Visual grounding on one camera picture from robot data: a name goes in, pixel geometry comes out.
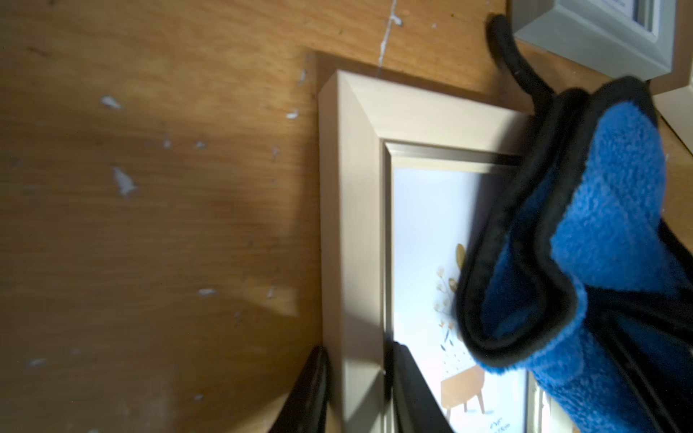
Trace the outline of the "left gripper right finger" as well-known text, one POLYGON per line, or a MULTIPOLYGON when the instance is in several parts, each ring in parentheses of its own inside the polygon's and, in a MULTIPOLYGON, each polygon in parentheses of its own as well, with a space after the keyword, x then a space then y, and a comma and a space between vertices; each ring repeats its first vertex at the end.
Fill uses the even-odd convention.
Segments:
POLYGON ((407 346, 392 348, 395 431, 453 433, 407 346))

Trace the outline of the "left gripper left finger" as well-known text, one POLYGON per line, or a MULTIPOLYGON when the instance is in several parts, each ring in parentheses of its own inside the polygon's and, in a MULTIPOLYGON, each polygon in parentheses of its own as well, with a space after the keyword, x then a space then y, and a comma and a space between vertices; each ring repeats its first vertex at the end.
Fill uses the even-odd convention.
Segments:
POLYGON ((315 346, 269 432, 323 433, 326 429, 329 373, 327 350, 315 346))

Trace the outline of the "blue microfiber cloth black trim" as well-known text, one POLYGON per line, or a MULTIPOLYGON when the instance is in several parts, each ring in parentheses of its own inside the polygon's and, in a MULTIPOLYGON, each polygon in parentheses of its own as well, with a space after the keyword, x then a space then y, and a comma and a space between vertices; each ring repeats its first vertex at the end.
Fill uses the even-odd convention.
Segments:
POLYGON ((456 296, 490 373, 524 370, 583 432, 692 429, 692 255, 662 218, 666 162, 647 85, 554 91, 507 18, 496 57, 534 103, 532 145, 456 296))

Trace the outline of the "cream white picture frame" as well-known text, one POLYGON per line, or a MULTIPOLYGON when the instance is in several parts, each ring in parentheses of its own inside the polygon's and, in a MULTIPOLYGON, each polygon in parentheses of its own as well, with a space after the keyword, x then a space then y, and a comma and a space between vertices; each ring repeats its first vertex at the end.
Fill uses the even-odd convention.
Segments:
POLYGON ((488 375, 455 318, 467 252, 526 151, 527 115, 339 71, 319 94, 323 344, 344 432, 396 432, 407 346, 456 432, 570 432, 527 371, 488 375))

